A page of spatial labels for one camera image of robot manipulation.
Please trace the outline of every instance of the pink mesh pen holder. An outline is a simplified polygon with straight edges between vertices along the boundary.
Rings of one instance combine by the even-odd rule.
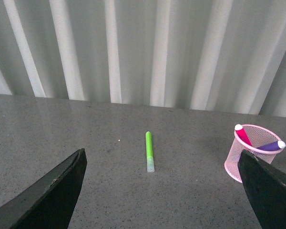
[[[238,182],[242,183],[242,179],[239,175],[237,163],[239,161],[240,155],[244,149],[250,151],[252,154],[258,156],[260,159],[266,161],[267,163],[271,164],[272,160],[275,156],[282,152],[283,149],[279,149],[277,151],[264,151],[260,149],[256,149],[257,147],[275,142],[281,141],[281,139],[263,127],[257,125],[242,125],[245,132],[247,133],[252,146],[243,142],[239,136],[237,135],[236,131],[234,131],[234,141],[231,146],[229,155],[227,160],[225,161],[225,170],[227,173]]]

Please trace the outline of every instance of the curtain fold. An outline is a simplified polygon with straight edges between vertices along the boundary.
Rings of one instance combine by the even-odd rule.
[[[0,0],[0,94],[286,117],[286,0]]]

